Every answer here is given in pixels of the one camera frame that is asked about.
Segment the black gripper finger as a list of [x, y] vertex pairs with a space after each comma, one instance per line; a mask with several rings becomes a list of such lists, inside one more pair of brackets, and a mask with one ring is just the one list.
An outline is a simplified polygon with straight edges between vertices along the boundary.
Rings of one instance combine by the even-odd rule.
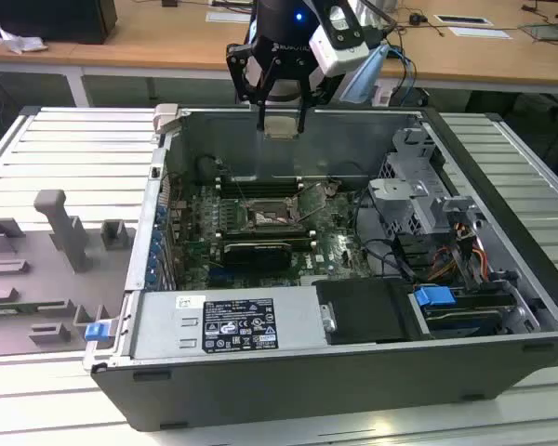
[[300, 104], [298, 118], [298, 133], [301, 134], [305, 130], [306, 115], [309, 109], [319, 105], [326, 105], [330, 100], [330, 79], [324, 76], [315, 89], [311, 88], [310, 79], [302, 79], [299, 81]]
[[266, 113], [266, 93], [264, 82], [252, 85], [246, 78], [248, 60], [252, 57], [251, 45], [228, 44], [226, 62], [237, 97], [258, 107], [257, 130], [264, 130]]

